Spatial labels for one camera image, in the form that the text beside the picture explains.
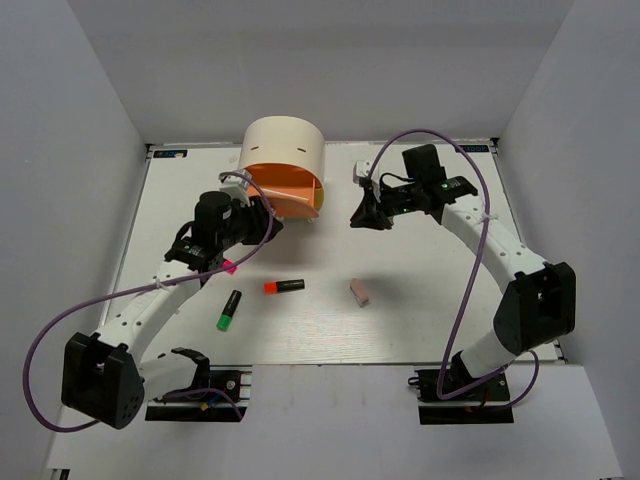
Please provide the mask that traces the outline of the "pink highlighter marker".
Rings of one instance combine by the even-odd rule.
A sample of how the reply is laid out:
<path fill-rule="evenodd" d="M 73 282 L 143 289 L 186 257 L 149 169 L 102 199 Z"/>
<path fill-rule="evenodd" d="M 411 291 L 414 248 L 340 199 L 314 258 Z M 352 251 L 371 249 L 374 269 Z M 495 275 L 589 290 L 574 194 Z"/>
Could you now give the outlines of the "pink highlighter marker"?
<path fill-rule="evenodd" d="M 222 264 L 222 267 L 224 271 L 230 275 L 233 275 L 237 270 L 237 266 L 229 260 L 225 260 Z"/>

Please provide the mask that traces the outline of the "orange drawer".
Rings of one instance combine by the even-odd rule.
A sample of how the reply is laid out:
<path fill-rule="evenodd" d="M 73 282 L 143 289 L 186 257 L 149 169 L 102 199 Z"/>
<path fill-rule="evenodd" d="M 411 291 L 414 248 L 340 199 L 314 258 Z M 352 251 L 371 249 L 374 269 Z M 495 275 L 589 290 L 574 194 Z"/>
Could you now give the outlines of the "orange drawer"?
<path fill-rule="evenodd" d="M 321 182 L 302 167 L 266 163 L 249 166 L 253 181 L 266 194 L 277 217 L 315 219 L 324 201 Z"/>

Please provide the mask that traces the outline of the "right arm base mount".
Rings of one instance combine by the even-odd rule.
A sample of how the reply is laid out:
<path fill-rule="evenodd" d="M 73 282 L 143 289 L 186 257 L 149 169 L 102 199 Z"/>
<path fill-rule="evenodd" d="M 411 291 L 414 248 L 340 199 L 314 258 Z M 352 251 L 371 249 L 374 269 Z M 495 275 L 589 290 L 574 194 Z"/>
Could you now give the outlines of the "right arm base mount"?
<path fill-rule="evenodd" d="M 423 369 L 415 370 L 407 380 L 408 387 L 417 394 L 421 425 L 500 425 L 514 422 L 505 374 L 451 400 L 442 400 L 436 395 L 437 378 L 436 369 Z"/>

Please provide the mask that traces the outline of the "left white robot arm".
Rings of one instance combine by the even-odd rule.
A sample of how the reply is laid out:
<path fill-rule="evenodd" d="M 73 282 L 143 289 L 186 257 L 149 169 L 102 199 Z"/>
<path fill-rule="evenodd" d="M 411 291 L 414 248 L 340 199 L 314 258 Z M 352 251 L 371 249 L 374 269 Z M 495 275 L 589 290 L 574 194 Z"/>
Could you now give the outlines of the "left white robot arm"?
<path fill-rule="evenodd" d="M 198 293 L 237 244 L 260 248 L 282 228 L 265 195 L 247 201 L 220 191 L 200 195 L 155 277 L 116 315 L 90 335 L 76 333 L 64 350 L 62 403 L 122 429 L 144 402 L 199 399 L 211 389 L 206 355 L 173 347 L 143 358 L 156 335 Z"/>

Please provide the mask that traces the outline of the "green highlighter marker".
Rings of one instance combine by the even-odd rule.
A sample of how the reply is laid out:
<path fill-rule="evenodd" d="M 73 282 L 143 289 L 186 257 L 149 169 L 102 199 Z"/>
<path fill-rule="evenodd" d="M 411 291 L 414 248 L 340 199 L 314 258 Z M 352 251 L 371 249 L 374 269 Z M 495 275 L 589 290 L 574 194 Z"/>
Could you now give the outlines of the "green highlighter marker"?
<path fill-rule="evenodd" d="M 241 299 L 241 291 L 233 290 L 231 292 L 216 323 L 216 328 L 219 331 L 226 332 L 229 329 Z"/>

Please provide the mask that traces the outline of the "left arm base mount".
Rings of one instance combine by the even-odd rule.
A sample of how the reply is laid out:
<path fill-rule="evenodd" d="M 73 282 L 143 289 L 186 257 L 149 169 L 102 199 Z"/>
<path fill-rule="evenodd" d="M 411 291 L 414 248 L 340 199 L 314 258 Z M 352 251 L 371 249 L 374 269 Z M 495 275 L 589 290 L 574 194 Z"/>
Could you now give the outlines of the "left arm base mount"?
<path fill-rule="evenodd" d="M 249 407 L 252 366 L 212 366 L 207 380 L 195 386 L 196 393 L 150 401 L 144 419 L 148 422 L 238 423 Z"/>

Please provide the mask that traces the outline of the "yellow white pen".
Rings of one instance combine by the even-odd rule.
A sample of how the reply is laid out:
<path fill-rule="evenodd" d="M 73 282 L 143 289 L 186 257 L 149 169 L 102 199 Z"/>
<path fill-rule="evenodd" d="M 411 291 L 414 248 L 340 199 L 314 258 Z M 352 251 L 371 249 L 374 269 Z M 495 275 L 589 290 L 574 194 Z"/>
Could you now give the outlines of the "yellow white pen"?
<path fill-rule="evenodd" d="M 277 190 L 271 190 L 271 189 L 263 189 L 264 193 L 271 195 L 271 196 L 278 196 L 278 197 L 285 197 L 285 198 L 291 198 L 294 200 L 298 200 L 298 201 L 303 201 L 303 202 L 307 202 L 309 201 L 309 199 L 307 197 L 303 197 L 303 196 L 299 196 L 299 195 L 294 195 L 294 194 L 290 194 L 290 193 L 286 193 L 286 192 L 281 192 L 281 191 L 277 191 Z"/>

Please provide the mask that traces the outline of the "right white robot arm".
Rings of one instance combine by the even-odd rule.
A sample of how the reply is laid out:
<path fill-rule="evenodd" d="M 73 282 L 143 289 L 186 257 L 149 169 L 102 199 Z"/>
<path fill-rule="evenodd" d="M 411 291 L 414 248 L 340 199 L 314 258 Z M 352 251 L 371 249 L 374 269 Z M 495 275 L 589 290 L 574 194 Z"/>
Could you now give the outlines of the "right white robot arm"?
<path fill-rule="evenodd" d="M 436 383 L 440 400 L 472 399 L 522 354 L 574 330 L 576 275 L 567 263 L 548 262 L 512 235 L 488 212 L 481 191 L 462 176 L 447 175 L 434 145 L 402 157 L 406 174 L 396 187 L 382 180 L 373 163 L 354 165 L 363 198 L 350 225 L 384 231 L 395 217 L 422 212 L 475 254 L 474 272 L 484 267 L 490 273 L 502 294 L 492 327 L 460 352 L 447 345 Z"/>

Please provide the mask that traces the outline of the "orange highlighter marker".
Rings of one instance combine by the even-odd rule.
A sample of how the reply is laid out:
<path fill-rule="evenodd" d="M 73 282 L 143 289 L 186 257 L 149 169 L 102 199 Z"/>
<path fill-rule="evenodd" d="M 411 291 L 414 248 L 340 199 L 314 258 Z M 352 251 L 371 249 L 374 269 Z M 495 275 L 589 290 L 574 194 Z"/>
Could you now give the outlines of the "orange highlighter marker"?
<path fill-rule="evenodd" d="M 294 292 L 294 291 L 300 291 L 304 289 L 305 289 L 304 279 L 267 282 L 263 285 L 263 292 L 266 295 Z"/>

